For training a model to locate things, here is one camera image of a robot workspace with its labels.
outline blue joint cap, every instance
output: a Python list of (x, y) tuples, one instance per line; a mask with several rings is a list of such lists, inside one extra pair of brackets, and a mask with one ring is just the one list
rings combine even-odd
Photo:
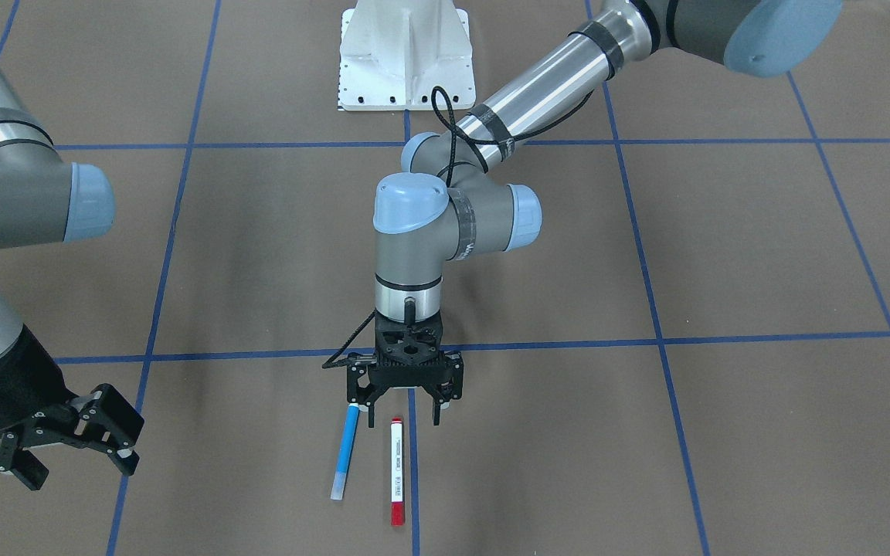
[(508, 248), (530, 246), (541, 233), (541, 201), (526, 185), (508, 184), (513, 194), (513, 228), (510, 229)]
[(116, 219), (116, 196), (105, 172), (91, 164), (71, 164), (71, 199), (64, 242), (105, 236)]
[(762, 0), (734, 31), (723, 64), (755, 77), (786, 73), (826, 39), (843, 7), (843, 0)]
[(421, 148), (421, 144), (424, 141), (428, 141), (432, 137), (438, 137), (438, 134), (432, 133), (432, 131), (424, 131), (423, 134), (411, 137), (410, 141), (403, 145), (403, 152), (400, 152), (401, 172), (410, 172), (410, 163), (414, 162), (414, 154), (417, 154), (417, 149)]
[(448, 187), (430, 174), (403, 172), (380, 180), (373, 204), (373, 228), (405, 233), (434, 222), (448, 208)]

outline red and white marker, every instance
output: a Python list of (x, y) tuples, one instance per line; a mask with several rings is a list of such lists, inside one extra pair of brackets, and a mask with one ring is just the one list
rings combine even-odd
[(403, 419), (389, 423), (389, 524), (403, 526)]

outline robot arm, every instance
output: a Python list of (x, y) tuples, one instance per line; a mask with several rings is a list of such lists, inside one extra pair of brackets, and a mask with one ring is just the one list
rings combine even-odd
[(841, 0), (605, 0), (593, 20), (448, 133), (415, 136), (403, 172), (377, 187), (375, 352), (335, 363), (348, 367), (348, 400), (369, 410), (373, 426), (380, 395), (421, 387), (438, 425), (440, 410), (462, 395), (462, 356), (440, 349), (443, 264), (527, 246), (540, 233), (537, 196), (487, 176), (519, 144), (661, 47), (738, 73), (785, 73), (823, 42), (840, 11)]
[[(105, 174), (64, 164), (0, 73), (0, 249), (102, 236), (114, 219)], [(67, 390), (59, 367), (0, 294), (0, 471), (31, 490), (46, 468), (24, 448), (64, 443), (109, 455), (131, 475), (142, 418), (113, 387)]]

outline black cable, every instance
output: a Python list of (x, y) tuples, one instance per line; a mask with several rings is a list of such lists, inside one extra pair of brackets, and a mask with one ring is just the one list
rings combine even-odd
[(349, 348), (349, 345), (352, 344), (352, 341), (354, 339), (356, 339), (356, 337), (359, 335), (359, 332), (363, 331), (363, 328), (367, 327), (367, 325), (370, 324), (370, 321), (375, 319), (375, 316), (377, 316), (376, 309), (373, 310), (373, 313), (370, 313), (370, 316), (366, 317), (366, 320), (364, 320), (363, 324), (360, 324), (359, 327), (356, 328), (356, 331), (352, 332), (352, 335), (350, 335), (349, 339), (347, 339), (345, 341), (345, 344), (343, 344), (342, 347), (340, 347), (338, 349), (338, 351), (336, 351), (335, 353), (332, 353), (332, 355), (331, 355), (331, 357), (329, 357), (328, 361), (321, 364), (321, 368), (322, 369), (333, 369), (335, 367), (346, 366), (349, 363), (348, 358), (336, 361), (335, 360), (336, 357), (338, 357), (339, 355), (342, 355), (342, 353), (345, 353), (346, 349)]
[[(445, 120), (445, 116), (442, 115), (441, 109), (438, 108), (438, 102), (437, 102), (438, 93), (441, 93), (442, 96), (445, 97), (445, 108), (446, 108), (446, 110), (448, 110), (448, 120)], [(592, 95), (593, 95), (592, 91), (589, 91), (588, 93), (586, 93), (586, 95), (583, 97), (582, 101), (580, 101), (579, 104), (577, 104), (575, 106), (575, 108), (572, 108), (571, 110), (569, 110), (569, 112), (564, 113), (564, 115), (559, 117), (558, 120), (554, 120), (554, 122), (547, 124), (547, 126), (541, 127), (540, 130), (527, 131), (527, 133), (519, 134), (519, 136), (513, 136), (510, 138), (514, 142), (516, 142), (516, 141), (526, 141), (526, 140), (529, 140), (529, 138), (531, 138), (531, 137), (540, 136), (540, 134), (545, 133), (545, 131), (551, 130), (552, 127), (558, 126), (558, 124), (565, 122), (565, 120), (568, 120), (569, 117), (571, 117), (573, 114), (575, 114), (576, 112), (579, 112), (579, 110), (581, 110), (583, 108), (583, 106), (586, 105), (586, 102), (589, 101), (589, 98)], [(474, 145), (474, 144), (491, 144), (491, 145), (494, 145), (495, 147), (498, 147), (499, 141), (477, 140), (477, 138), (469, 137), (469, 136), (467, 136), (465, 131), (460, 130), (459, 127), (456, 126), (456, 123), (455, 123), (455, 110), (452, 109), (452, 99), (449, 98), (448, 92), (446, 92), (445, 89), (441, 85), (435, 85), (435, 87), (433, 89), (431, 89), (431, 109), (434, 110), (435, 116), (438, 117), (438, 121), (441, 122), (443, 126), (445, 126), (445, 129), (447, 129), (448, 131), (451, 131), (451, 133), (452, 133), (452, 147), (449, 150), (449, 158), (448, 158), (448, 176), (445, 177), (445, 186), (452, 187), (452, 169), (455, 168), (455, 166), (456, 166), (455, 145), (456, 145), (457, 137), (462, 137), (462, 141), (466, 141), (466, 144), (469, 144), (470, 147), (472, 147), (472, 145)]]

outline white plastic bracket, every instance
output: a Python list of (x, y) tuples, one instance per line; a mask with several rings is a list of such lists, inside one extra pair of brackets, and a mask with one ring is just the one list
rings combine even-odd
[(452, 0), (359, 0), (339, 53), (339, 109), (431, 110), (435, 85), (457, 109), (476, 103), (469, 14)]

